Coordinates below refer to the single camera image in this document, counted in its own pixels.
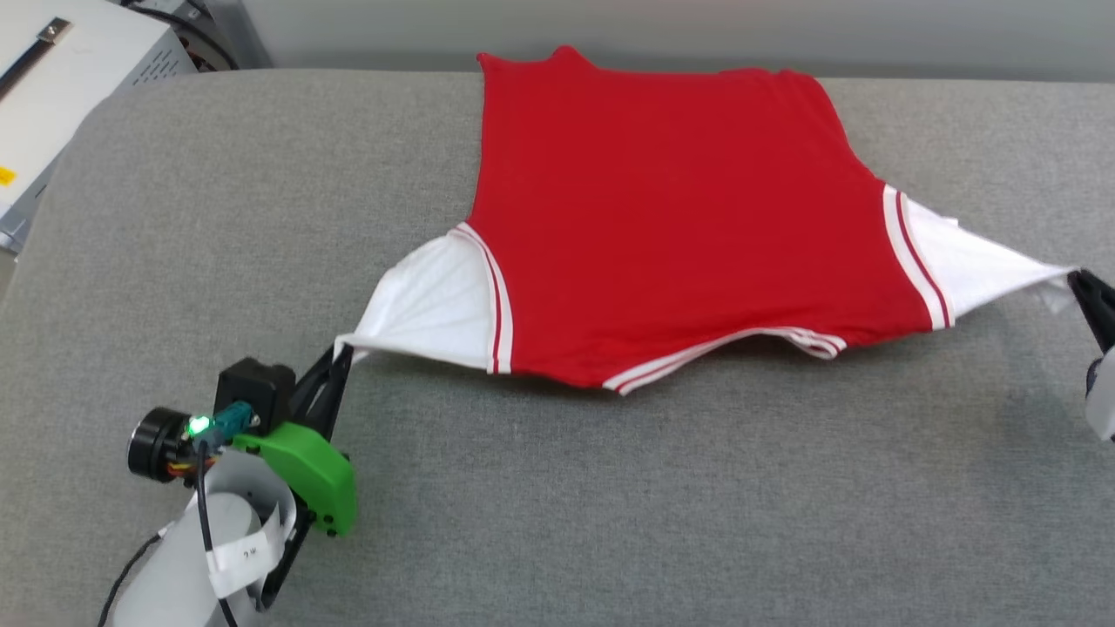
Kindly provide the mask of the grey fabric padded surface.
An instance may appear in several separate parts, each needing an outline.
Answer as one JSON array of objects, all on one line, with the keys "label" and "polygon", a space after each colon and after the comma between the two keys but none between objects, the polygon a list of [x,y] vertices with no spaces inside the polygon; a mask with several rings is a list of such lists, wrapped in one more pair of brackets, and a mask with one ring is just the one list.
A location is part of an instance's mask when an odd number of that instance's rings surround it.
[{"label": "grey fabric padded surface", "polygon": [[[272,69],[105,99],[0,300],[0,624],[93,627],[187,489],[155,406],[253,354],[302,372],[469,214],[478,74]],[[360,521],[284,627],[1115,627],[1115,444],[1074,308],[1016,295],[833,361],[752,338],[628,396],[375,354],[334,440]]]}]

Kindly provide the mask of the white metal equipment box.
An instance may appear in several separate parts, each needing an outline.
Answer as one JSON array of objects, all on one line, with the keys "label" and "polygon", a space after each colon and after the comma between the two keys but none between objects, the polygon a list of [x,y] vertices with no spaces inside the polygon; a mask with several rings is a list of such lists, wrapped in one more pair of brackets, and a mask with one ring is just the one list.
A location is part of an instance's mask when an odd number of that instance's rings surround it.
[{"label": "white metal equipment box", "polygon": [[19,253],[64,148],[107,97],[195,74],[171,25],[112,0],[0,0],[0,75],[54,17],[71,21],[56,47],[0,102],[0,250]]}]

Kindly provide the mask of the red and white jersey shirt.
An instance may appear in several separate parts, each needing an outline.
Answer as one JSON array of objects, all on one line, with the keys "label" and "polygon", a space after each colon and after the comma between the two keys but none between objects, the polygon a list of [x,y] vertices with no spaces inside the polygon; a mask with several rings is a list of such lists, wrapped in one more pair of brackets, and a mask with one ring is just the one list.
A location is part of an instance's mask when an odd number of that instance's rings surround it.
[{"label": "red and white jersey shirt", "polygon": [[750,336],[833,360],[1016,291],[1072,303],[1067,266],[878,179],[809,76],[478,62],[471,215],[382,274],[334,353],[626,395]]}]

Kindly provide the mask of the grey metal partition post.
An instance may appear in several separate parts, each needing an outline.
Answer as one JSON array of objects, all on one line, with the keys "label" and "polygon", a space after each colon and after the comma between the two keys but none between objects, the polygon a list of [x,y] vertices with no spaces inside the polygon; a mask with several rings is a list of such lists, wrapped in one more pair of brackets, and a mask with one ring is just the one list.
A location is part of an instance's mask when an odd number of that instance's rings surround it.
[{"label": "grey metal partition post", "polygon": [[226,40],[226,50],[241,69],[270,69],[274,61],[266,52],[248,12],[248,0],[203,0],[213,25]]}]

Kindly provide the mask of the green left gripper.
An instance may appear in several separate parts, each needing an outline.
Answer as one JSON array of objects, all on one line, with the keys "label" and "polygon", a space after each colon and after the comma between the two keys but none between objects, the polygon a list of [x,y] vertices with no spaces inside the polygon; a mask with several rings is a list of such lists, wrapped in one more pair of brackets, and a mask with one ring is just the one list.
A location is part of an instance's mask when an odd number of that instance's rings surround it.
[{"label": "green left gripper", "polygon": [[304,425],[282,423],[266,435],[226,437],[215,413],[187,415],[155,408],[137,424],[128,441],[128,469],[156,482],[192,482],[198,467],[223,463],[231,467],[234,452],[263,461],[302,500],[316,525],[328,536],[347,536],[357,520],[357,489],[350,460],[327,438],[334,435],[352,366],[352,348],[322,357],[295,382],[291,417]]}]

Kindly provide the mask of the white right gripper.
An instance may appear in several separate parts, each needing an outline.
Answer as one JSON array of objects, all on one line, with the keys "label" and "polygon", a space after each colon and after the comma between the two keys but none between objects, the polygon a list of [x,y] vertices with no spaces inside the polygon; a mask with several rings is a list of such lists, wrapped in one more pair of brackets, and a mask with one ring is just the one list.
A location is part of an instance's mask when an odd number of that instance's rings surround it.
[{"label": "white right gripper", "polygon": [[1067,283],[1103,353],[1087,373],[1085,419],[1102,440],[1115,441],[1115,288],[1090,270],[1072,271]]}]

